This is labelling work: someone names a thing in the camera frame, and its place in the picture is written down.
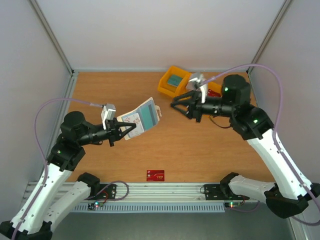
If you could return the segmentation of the red VIP card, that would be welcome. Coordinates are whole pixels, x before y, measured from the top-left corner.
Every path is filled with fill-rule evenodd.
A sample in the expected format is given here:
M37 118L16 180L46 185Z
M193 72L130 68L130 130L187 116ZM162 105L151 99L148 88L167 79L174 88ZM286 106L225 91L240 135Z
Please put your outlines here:
M147 170L146 171L147 182L164 182L165 171L164 170Z

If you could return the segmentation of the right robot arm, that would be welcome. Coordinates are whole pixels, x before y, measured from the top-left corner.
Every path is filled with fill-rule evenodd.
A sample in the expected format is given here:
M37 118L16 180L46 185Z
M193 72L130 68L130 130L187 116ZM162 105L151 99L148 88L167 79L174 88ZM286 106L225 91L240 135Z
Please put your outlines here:
M198 123L203 115L229 118L231 128L257 152L275 180L262 182L231 172L220 181L221 194L226 200L236 195L257 200L282 219L301 214L320 195L320 185L298 170L268 114L250 103L250 84L238 74L228 75L216 97L204 92L202 82L201 74L191 79L195 89L174 97L170 106Z

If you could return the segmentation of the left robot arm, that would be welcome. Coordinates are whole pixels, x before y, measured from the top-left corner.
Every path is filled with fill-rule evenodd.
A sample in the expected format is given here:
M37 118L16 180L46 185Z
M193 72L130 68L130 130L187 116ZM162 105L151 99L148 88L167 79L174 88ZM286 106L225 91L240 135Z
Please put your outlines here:
M87 198L96 199L101 193L100 179L85 172L67 193L54 200L86 154L84 146L101 145L105 140L114 146L135 128L135 123L119 122L116 118L93 125L80 111L68 113L39 182L16 216L0 224L0 233L11 240L51 239L57 226L76 205Z

